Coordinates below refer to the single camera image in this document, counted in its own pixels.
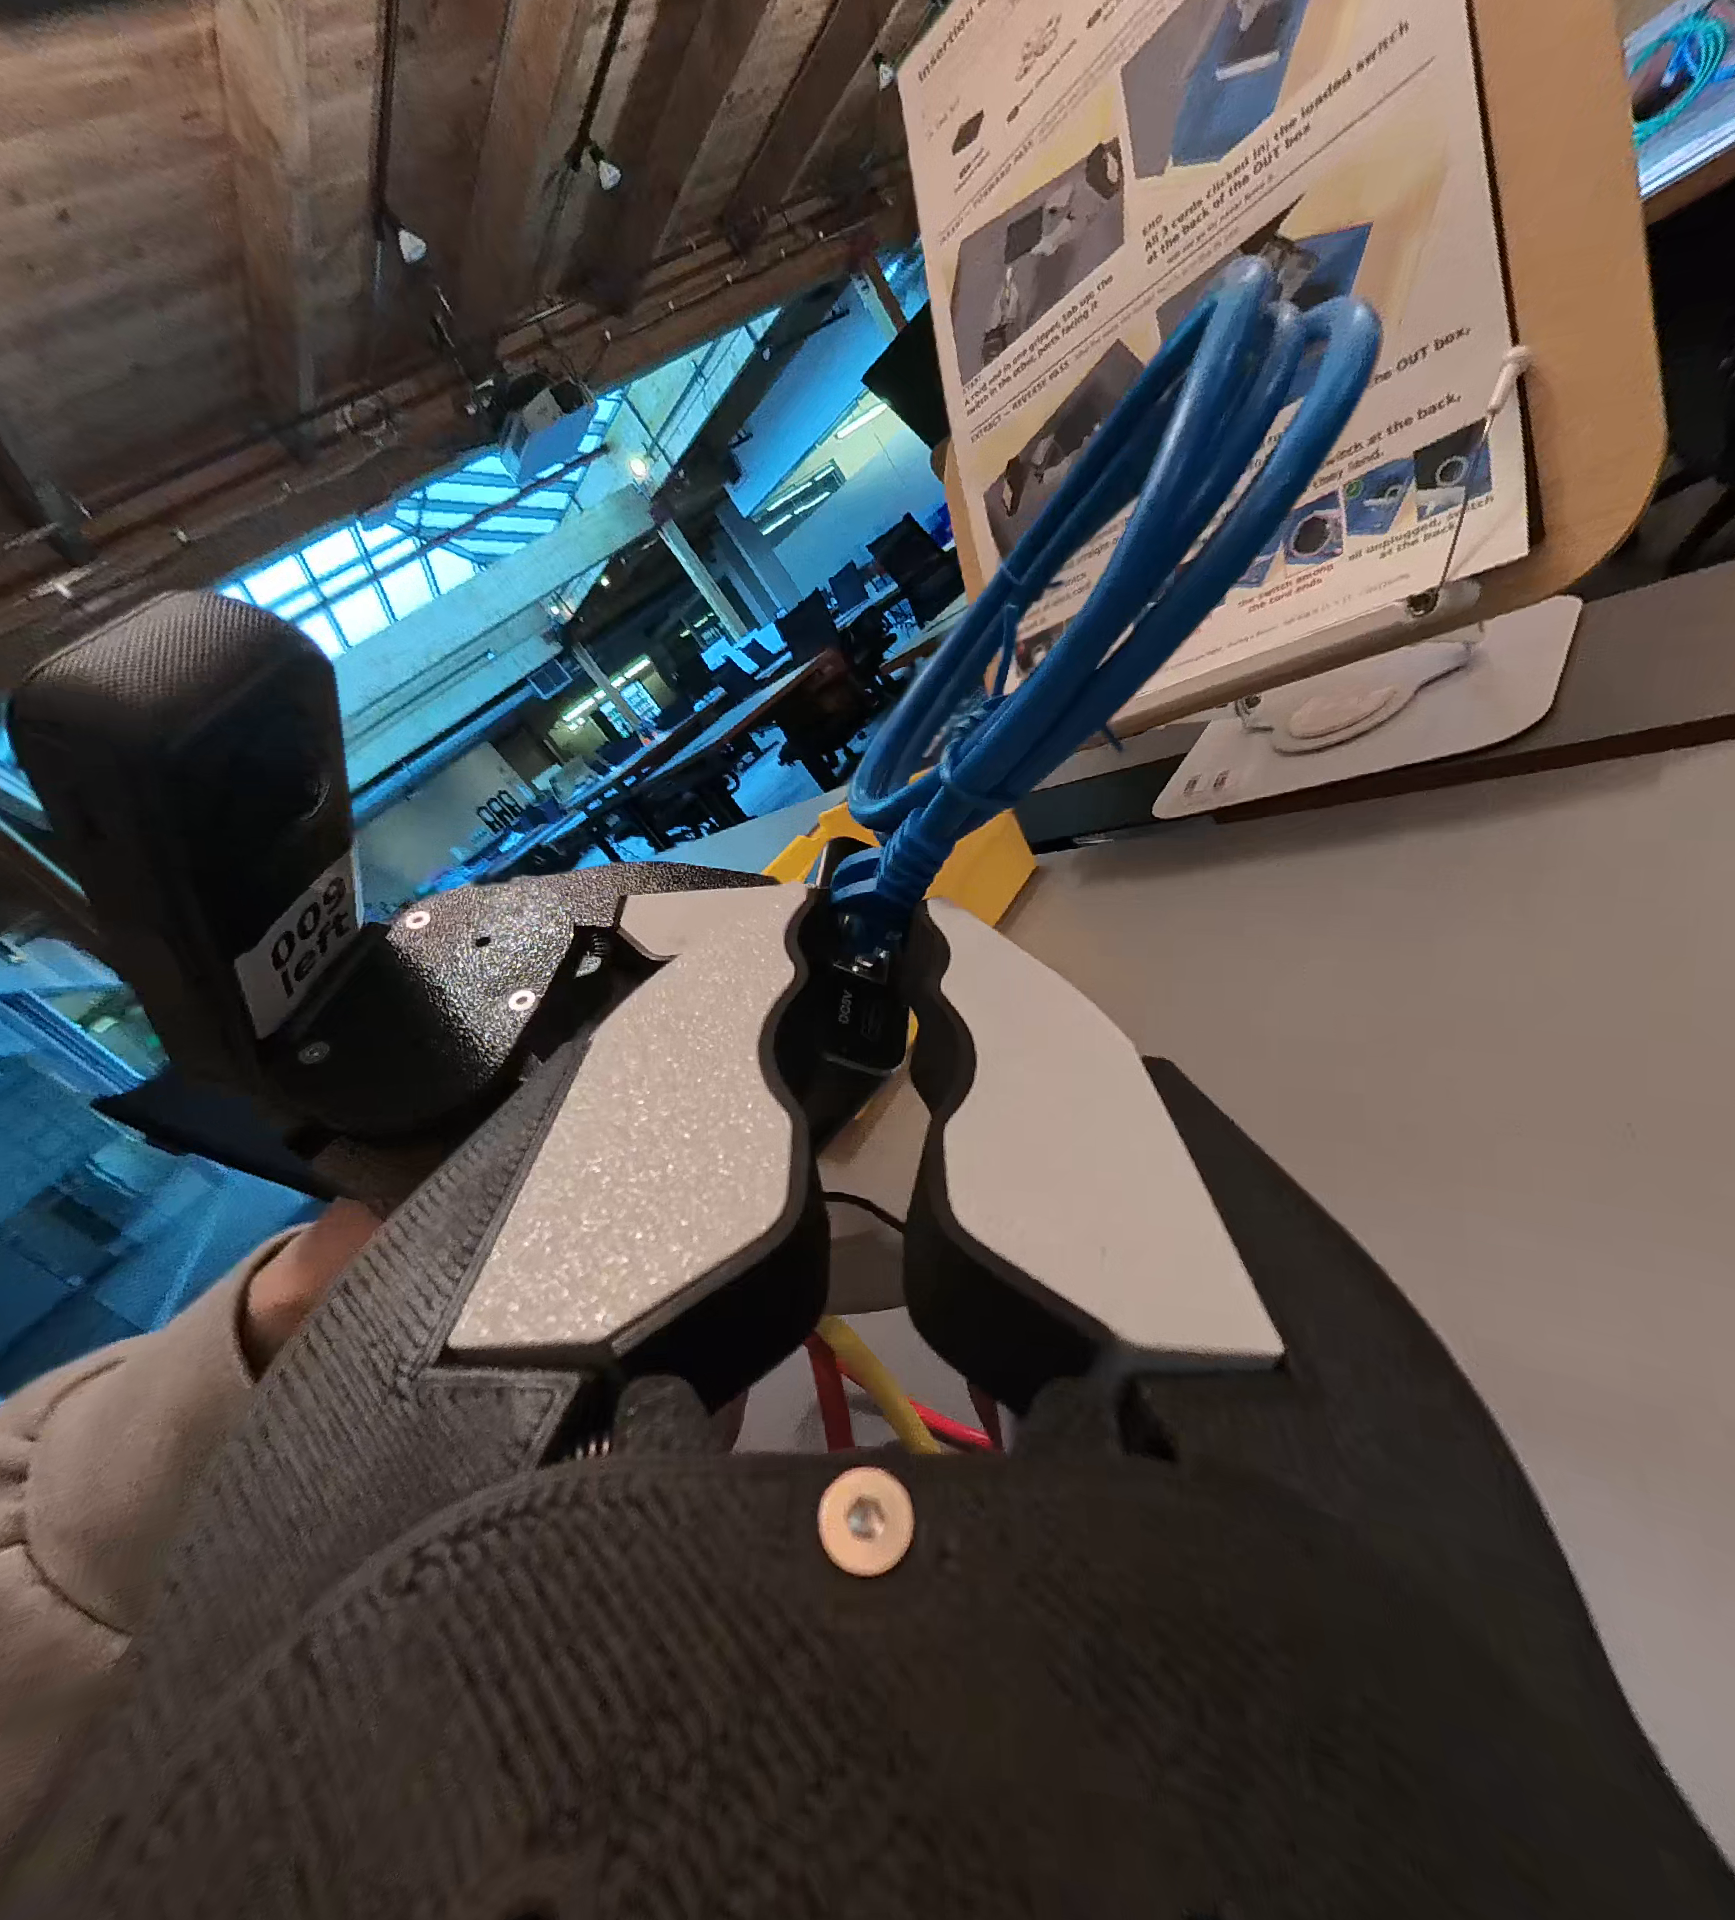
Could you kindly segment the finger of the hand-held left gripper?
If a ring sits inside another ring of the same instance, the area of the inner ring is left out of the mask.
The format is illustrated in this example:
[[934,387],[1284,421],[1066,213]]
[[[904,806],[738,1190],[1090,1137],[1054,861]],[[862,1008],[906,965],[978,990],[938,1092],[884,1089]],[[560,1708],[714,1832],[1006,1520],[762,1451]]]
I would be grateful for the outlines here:
[[658,961],[676,961],[694,947],[782,954],[806,903],[804,883],[632,894],[620,909],[618,930]]
[[886,1085],[824,1147],[830,1196],[832,1313],[904,1305],[904,1240],[928,1135],[928,1108],[910,1085]]

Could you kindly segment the grey metal stand base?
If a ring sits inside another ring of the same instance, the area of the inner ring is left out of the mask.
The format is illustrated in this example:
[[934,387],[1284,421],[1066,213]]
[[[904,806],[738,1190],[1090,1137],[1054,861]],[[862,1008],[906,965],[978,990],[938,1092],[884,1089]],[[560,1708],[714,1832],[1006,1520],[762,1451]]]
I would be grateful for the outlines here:
[[1581,609],[1555,596],[1248,694],[1206,725],[1152,814],[1200,817],[1511,742],[1549,713]]

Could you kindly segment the person's left hand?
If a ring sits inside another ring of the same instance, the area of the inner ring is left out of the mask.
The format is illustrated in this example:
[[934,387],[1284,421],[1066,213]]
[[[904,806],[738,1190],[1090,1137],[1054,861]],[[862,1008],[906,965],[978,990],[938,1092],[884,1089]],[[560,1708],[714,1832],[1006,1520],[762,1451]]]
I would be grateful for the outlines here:
[[256,1262],[240,1308],[240,1343],[256,1378],[304,1327],[380,1225],[374,1208],[342,1198]]

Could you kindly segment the group of black office chairs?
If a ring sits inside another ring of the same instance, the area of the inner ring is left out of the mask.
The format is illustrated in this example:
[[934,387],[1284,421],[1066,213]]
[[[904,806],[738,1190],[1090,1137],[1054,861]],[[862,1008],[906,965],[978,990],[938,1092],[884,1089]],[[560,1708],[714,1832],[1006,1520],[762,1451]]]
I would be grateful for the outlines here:
[[914,515],[870,542],[884,592],[836,611],[822,593],[784,613],[784,649],[770,673],[738,676],[620,765],[576,783],[568,800],[540,800],[496,824],[490,851],[520,859],[536,848],[610,843],[606,822],[626,817],[632,834],[666,848],[686,830],[736,826],[736,773],[758,731],[784,735],[782,760],[816,776],[852,763],[852,742],[892,697],[888,661],[896,652],[894,611],[924,628],[962,592],[954,549]]

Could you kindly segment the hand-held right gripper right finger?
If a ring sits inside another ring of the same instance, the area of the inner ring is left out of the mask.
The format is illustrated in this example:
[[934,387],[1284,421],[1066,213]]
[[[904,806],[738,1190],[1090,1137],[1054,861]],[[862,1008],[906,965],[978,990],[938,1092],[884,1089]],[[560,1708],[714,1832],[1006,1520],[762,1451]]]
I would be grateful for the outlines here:
[[904,994],[928,1110],[904,1291],[954,1371],[1024,1418],[1062,1380],[1284,1364],[1156,1073],[1106,1011],[946,900],[912,923]]

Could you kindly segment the person's left forearm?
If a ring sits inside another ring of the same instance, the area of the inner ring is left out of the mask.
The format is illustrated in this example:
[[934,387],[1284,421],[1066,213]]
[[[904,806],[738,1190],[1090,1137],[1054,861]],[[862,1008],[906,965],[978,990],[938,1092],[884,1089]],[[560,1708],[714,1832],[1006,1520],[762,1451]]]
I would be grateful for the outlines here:
[[248,1408],[242,1308],[292,1241],[256,1246],[166,1325],[0,1403],[0,1890],[110,1710],[160,1558]]

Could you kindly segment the black computer monitor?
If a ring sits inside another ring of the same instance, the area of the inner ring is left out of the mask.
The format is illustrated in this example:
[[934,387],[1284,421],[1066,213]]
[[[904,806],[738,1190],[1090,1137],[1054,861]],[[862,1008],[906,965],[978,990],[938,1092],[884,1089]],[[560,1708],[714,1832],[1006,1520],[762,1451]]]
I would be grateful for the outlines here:
[[930,303],[924,303],[870,361],[862,374],[862,386],[930,454],[950,439],[952,427]]

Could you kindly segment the yellow plastic bin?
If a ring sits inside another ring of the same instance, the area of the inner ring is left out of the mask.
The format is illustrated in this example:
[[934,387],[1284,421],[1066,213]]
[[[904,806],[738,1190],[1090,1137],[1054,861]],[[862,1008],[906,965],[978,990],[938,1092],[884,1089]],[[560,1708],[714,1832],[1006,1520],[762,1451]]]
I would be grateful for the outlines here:
[[[772,882],[806,883],[832,843],[860,842],[880,848],[880,835],[862,827],[846,801],[826,803],[808,827],[760,865]],[[928,888],[928,900],[952,902],[978,921],[996,928],[1036,871],[1020,819],[1010,811],[964,835]]]

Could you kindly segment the white ceiling projector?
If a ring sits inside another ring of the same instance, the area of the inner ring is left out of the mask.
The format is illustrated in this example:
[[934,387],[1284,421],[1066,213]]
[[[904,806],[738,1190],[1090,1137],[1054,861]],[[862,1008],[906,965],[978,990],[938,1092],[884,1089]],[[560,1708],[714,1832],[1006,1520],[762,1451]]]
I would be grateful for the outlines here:
[[564,467],[582,450],[598,410],[598,396],[580,379],[548,379],[522,396],[510,392],[496,450],[514,482],[530,482],[546,470]]

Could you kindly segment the instruction sheet on wooden stand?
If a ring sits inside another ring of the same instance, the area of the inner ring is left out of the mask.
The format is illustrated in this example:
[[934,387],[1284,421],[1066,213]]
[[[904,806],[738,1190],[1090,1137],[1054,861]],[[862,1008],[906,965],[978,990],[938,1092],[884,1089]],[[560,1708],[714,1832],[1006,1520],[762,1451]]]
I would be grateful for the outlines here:
[[1573,587],[1639,518],[1663,454],[1645,233],[1609,4],[1467,4],[1503,245],[1533,542],[1286,654],[1162,681],[1332,452],[1382,326],[1362,300],[1298,309],[1258,258],[1146,361],[990,580],[1006,604],[982,657],[1024,677],[1100,633],[1144,661],[1114,681],[1116,730],[1214,707],[1322,666],[1523,611]]

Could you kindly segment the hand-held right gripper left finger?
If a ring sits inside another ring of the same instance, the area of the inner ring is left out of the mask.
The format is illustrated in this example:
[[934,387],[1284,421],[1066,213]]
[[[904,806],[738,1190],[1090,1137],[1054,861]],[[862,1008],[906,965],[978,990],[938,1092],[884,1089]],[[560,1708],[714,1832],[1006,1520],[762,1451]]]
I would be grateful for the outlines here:
[[606,1400],[682,1380],[724,1408],[826,1305],[830,1228],[794,1085],[804,930],[782,954],[658,961],[608,923],[574,930],[540,997],[570,1030],[536,1126],[466,1269],[448,1380],[560,1378]]

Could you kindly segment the black ethernet splitter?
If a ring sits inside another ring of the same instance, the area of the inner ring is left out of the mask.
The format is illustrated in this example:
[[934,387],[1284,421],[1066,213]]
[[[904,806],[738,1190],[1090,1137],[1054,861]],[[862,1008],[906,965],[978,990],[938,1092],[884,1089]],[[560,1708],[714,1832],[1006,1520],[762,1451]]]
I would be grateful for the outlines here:
[[830,1137],[882,1087],[908,1053],[910,1005],[894,947],[824,957],[810,983],[814,1067],[806,1108]]

